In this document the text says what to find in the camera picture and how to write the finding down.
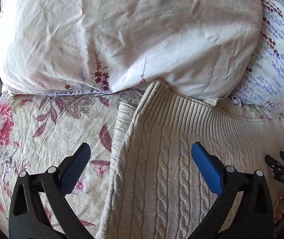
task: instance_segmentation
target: floral bed sheet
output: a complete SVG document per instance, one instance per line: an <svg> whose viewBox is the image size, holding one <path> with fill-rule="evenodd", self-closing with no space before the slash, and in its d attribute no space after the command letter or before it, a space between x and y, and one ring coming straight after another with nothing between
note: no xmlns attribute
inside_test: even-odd
<svg viewBox="0 0 284 239"><path fill-rule="evenodd" d="M108 190L111 144L121 101L138 103L128 89L117 94L9 96L0 98L0 229L8 235L8 215L18 174L41 173L72 155L82 142L91 159L66 199L95 235ZM44 193L41 199L54 229L62 231Z"/></svg>

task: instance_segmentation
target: pillowcase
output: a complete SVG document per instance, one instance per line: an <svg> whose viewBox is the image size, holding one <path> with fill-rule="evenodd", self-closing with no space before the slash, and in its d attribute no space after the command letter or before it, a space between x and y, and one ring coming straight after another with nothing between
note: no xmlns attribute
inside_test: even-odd
<svg viewBox="0 0 284 239"><path fill-rule="evenodd" d="M4 0L0 76L11 93L114 93L155 78L228 95L256 47L260 0Z"/></svg>
<svg viewBox="0 0 284 239"><path fill-rule="evenodd" d="M232 91L243 104L284 112L284 0L261 0L263 22L245 74Z"/></svg>

